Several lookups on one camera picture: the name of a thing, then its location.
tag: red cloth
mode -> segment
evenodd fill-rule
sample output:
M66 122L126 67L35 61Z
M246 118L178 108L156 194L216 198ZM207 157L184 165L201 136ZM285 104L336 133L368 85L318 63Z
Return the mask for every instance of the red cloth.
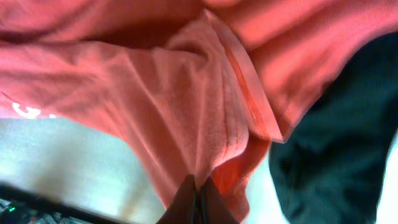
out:
M125 140L165 206L187 174L211 175L242 220L270 141L397 29L395 0L0 0L0 117Z

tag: garment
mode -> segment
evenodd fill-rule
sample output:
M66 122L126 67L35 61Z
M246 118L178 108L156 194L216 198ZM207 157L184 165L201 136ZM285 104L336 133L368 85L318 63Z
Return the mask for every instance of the garment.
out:
M210 175L239 221L270 142L288 138L350 54L398 29L395 1L0 6L2 118L19 108L125 140L165 206L186 175L198 189Z
M374 223L387 153L398 128L398 33L350 59L286 144L271 175L294 223Z

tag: black cloth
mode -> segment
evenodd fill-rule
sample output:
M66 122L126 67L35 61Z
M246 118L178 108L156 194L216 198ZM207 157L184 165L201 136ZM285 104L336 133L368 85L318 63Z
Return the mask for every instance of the black cloth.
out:
M374 223L398 127L398 34L362 47L310 108L271 175L291 224Z

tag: black garment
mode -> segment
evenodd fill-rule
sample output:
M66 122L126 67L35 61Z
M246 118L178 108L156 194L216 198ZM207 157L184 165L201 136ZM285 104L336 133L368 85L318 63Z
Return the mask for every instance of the black garment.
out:
M398 128L398 34L361 48L311 107L270 170L292 224L374 223Z

